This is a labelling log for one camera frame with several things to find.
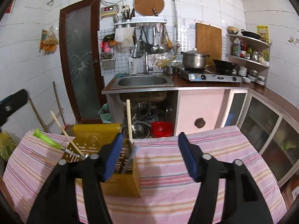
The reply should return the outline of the green frog handle fork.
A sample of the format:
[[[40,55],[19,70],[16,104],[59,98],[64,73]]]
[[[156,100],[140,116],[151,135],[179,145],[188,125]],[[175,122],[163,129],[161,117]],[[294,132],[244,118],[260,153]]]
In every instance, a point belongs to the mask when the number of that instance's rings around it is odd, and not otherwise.
[[[39,129],[36,129],[33,132],[33,136],[37,137],[38,139],[42,140],[44,143],[48,144],[49,146],[56,148],[58,150],[62,150],[72,156],[75,156],[77,158],[80,158],[81,156],[79,154],[76,154],[72,152],[71,150],[67,149],[66,147],[63,147],[62,145],[59,145],[57,142],[49,138],[47,135],[44,135]]]

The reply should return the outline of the wooden chopstick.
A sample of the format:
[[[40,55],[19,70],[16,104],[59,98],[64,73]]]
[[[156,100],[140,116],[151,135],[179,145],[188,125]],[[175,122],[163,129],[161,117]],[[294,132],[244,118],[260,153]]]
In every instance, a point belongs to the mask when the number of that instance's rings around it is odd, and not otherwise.
[[[53,111],[50,111],[50,114],[52,115],[52,118],[54,119],[54,121],[56,122],[57,126],[61,129],[62,133],[66,136],[66,138],[69,140],[69,142],[72,144],[72,146],[77,150],[78,154],[79,154],[79,158],[83,159],[84,154],[82,153],[82,151],[77,147],[77,145],[73,142],[73,140],[70,138],[70,136],[67,134],[67,132],[65,131],[65,129],[62,127],[62,125],[60,124],[59,120],[57,119],[56,115],[54,114]]]
[[[126,100],[126,111],[127,111],[127,126],[128,126],[128,138],[131,144],[133,144],[133,135],[132,135],[132,119],[131,119],[131,103],[130,100]]]

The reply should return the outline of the glass cabinet doors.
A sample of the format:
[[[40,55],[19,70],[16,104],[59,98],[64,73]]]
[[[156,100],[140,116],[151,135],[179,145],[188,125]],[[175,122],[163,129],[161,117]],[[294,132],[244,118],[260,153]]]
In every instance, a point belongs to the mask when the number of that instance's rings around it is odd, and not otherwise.
[[[221,126],[237,126],[282,187],[298,172],[298,122],[251,90],[226,90],[223,106]]]

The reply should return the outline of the pink cabinet door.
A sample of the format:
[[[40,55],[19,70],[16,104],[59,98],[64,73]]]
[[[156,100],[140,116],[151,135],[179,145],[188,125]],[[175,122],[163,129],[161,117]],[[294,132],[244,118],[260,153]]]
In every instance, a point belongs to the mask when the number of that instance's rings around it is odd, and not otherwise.
[[[225,90],[178,92],[175,135],[213,130],[221,112]]]

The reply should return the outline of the dark wooden glass door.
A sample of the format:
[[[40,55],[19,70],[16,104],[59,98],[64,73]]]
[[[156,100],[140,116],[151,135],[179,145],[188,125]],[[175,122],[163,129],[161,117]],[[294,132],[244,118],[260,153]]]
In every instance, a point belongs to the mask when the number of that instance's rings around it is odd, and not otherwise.
[[[60,11],[59,47],[62,73],[76,122],[99,124],[107,103],[98,48],[101,0],[83,0]]]

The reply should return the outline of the red bowl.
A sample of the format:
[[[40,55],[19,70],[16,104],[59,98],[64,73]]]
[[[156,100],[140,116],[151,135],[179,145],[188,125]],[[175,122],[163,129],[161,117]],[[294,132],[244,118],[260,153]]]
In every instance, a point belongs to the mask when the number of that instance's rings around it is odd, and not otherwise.
[[[166,121],[156,121],[151,124],[153,138],[169,137],[173,135],[173,126]]]

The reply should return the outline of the steel sink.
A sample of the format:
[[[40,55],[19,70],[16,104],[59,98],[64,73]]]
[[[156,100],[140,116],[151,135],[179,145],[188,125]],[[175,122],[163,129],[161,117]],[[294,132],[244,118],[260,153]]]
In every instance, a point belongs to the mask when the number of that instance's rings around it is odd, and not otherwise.
[[[173,81],[164,74],[128,75],[118,77],[113,83],[113,88],[137,88],[171,85],[173,85]]]

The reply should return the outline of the gas stove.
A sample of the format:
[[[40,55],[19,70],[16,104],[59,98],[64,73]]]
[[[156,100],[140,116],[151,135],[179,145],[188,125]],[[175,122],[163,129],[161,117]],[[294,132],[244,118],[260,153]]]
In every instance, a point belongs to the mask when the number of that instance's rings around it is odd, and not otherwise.
[[[242,77],[240,76],[210,73],[206,70],[178,68],[177,74],[188,82],[242,83]]]

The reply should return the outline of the black wok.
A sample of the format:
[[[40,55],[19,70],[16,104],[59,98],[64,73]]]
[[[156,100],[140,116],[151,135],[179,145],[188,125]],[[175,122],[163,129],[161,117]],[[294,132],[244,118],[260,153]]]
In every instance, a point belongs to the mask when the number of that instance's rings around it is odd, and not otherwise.
[[[216,72],[220,74],[232,73],[236,67],[235,63],[229,61],[213,59],[213,62],[215,64]]]

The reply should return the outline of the steel cooking pot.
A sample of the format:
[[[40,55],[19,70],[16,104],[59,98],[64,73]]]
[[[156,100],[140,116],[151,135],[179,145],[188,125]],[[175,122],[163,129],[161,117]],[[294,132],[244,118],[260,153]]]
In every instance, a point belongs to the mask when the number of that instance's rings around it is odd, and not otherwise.
[[[203,69],[206,65],[206,59],[210,56],[209,54],[202,54],[197,50],[190,50],[180,53],[183,55],[183,66],[193,69]]]

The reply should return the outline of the steel utensil rack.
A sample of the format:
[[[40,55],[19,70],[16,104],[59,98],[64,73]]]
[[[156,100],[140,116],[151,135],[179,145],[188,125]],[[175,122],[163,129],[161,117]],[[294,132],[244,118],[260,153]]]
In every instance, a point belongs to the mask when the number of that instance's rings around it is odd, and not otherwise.
[[[115,22],[114,27],[115,28],[139,27],[142,25],[157,24],[157,23],[166,24],[167,20],[165,19],[165,17],[159,17],[159,16],[138,16],[138,17],[133,17],[131,19],[125,19],[124,21]]]

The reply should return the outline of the round wooden board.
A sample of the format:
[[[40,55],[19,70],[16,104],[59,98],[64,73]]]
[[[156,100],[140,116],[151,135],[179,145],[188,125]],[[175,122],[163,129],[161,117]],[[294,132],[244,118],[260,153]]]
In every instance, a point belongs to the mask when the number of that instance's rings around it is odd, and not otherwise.
[[[142,16],[158,16],[165,7],[164,0],[134,0],[135,11]]]

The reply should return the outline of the rectangular wooden cutting board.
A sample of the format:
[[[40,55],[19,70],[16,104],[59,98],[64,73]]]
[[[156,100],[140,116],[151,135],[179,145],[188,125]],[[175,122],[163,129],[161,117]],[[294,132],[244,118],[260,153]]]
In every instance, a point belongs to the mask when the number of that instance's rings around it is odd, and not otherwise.
[[[210,25],[196,23],[196,48],[202,53],[209,55],[206,64],[215,65],[214,59],[222,58],[222,30]]]

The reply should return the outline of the wall control box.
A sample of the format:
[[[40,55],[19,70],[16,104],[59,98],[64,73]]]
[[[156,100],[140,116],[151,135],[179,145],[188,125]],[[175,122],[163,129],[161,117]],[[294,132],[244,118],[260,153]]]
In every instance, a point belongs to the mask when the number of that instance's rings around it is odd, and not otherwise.
[[[112,5],[112,6],[102,7],[100,9],[100,15],[101,15],[101,17],[114,16],[114,15],[118,14],[119,9],[120,8],[119,8],[118,5]]]

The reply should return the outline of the corner wall shelf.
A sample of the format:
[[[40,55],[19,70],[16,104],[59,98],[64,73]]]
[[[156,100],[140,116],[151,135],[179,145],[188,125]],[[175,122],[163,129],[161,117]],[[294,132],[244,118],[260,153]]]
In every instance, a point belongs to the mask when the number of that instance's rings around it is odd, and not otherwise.
[[[239,76],[265,86],[270,70],[271,42],[260,32],[226,28],[226,58],[236,64]]]

